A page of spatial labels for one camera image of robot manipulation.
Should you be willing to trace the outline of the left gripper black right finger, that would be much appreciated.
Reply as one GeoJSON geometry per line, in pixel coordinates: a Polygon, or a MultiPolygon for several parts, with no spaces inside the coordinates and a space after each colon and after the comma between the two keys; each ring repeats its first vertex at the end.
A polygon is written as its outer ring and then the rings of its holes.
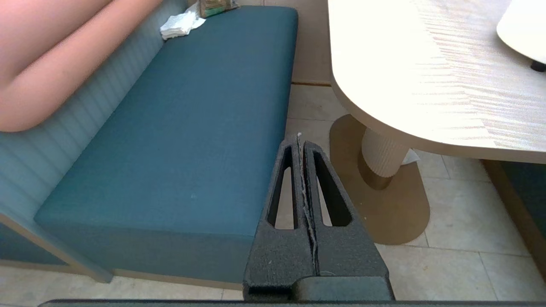
{"type": "Polygon", "coordinates": [[[303,146],[314,273],[294,284],[299,301],[393,301],[388,268],[320,146],[303,146]]]}

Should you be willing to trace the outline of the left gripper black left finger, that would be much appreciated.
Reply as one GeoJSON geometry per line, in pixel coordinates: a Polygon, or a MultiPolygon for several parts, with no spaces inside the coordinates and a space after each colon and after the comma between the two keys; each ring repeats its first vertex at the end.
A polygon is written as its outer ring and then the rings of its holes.
{"type": "Polygon", "coordinates": [[[314,276],[316,251],[306,196],[299,138],[279,146],[267,198],[259,220],[243,279],[245,299],[292,299],[292,287],[314,276]],[[291,169],[293,229],[277,229],[276,216],[285,169],[291,169]]]}

